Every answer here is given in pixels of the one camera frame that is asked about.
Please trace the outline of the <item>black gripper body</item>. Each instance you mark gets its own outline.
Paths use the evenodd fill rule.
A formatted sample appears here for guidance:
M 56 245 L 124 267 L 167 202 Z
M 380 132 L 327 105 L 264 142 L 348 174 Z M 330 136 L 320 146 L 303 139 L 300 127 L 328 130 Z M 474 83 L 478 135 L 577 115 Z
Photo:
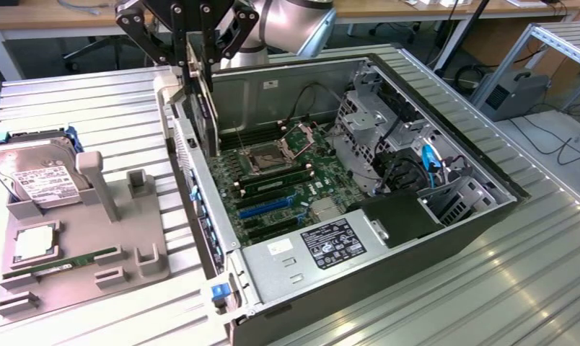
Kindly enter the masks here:
M 235 1 L 144 1 L 144 6 L 159 19 L 172 35 L 183 32 L 200 32 L 201 28 L 219 33 L 233 32 L 236 23 L 229 13 Z

